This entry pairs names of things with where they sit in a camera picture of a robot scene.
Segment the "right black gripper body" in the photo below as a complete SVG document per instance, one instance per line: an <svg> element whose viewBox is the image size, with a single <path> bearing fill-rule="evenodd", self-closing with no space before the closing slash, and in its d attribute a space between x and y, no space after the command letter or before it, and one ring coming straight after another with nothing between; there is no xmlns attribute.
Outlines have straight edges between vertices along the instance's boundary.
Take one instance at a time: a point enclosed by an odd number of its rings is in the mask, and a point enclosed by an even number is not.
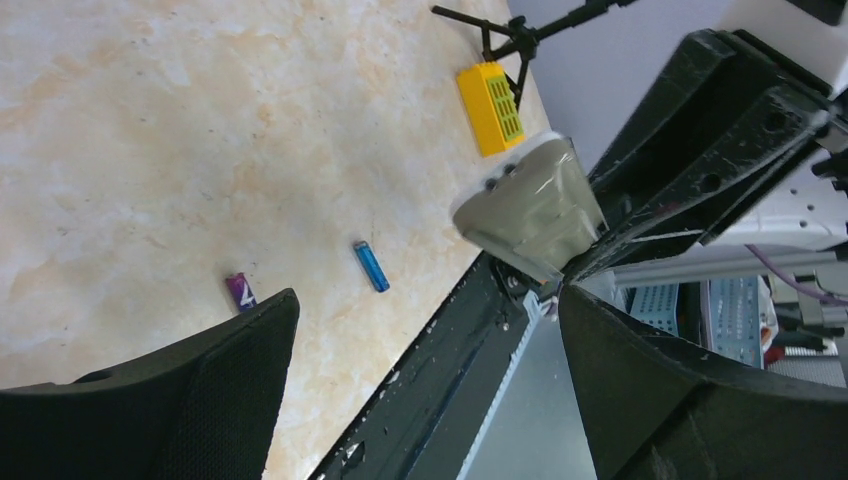
<svg viewBox="0 0 848 480"><path fill-rule="evenodd" d="M715 240L818 149L830 93L747 31L686 35L589 173L607 228L565 279Z"/></svg>

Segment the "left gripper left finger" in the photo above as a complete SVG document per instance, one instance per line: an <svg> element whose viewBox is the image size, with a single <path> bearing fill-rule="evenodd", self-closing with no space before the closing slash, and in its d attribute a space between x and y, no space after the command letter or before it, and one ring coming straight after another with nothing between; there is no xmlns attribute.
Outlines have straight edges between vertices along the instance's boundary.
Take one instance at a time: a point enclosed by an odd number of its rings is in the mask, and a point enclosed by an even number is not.
<svg viewBox="0 0 848 480"><path fill-rule="evenodd" d="M285 289L69 384L1 393L5 479L258 479L300 314Z"/></svg>

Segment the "grey white remote control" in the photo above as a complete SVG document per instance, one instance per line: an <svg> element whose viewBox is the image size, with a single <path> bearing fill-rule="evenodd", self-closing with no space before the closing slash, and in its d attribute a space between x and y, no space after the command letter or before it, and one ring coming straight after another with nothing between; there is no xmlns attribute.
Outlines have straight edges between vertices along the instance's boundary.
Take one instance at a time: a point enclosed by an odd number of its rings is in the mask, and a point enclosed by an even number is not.
<svg viewBox="0 0 848 480"><path fill-rule="evenodd" d="M606 227L572 140L555 131L514 148L451 214L465 240L540 283L561 281Z"/></svg>

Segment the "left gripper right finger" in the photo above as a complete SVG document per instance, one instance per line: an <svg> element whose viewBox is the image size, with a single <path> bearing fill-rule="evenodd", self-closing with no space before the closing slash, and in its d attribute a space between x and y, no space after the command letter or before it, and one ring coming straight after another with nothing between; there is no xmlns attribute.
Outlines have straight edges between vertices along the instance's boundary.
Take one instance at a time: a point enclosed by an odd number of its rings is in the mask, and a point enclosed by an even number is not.
<svg viewBox="0 0 848 480"><path fill-rule="evenodd" d="M756 369L576 286L559 323L601 479L843 479L847 392Z"/></svg>

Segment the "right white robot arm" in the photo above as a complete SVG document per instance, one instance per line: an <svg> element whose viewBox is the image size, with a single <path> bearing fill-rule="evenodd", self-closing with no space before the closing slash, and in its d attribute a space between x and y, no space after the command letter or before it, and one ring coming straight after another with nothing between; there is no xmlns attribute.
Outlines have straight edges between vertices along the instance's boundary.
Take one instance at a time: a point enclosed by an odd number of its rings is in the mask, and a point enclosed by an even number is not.
<svg viewBox="0 0 848 480"><path fill-rule="evenodd" d="M607 228L568 280L695 246L841 246L846 3L728 3L680 41L589 180Z"/></svg>

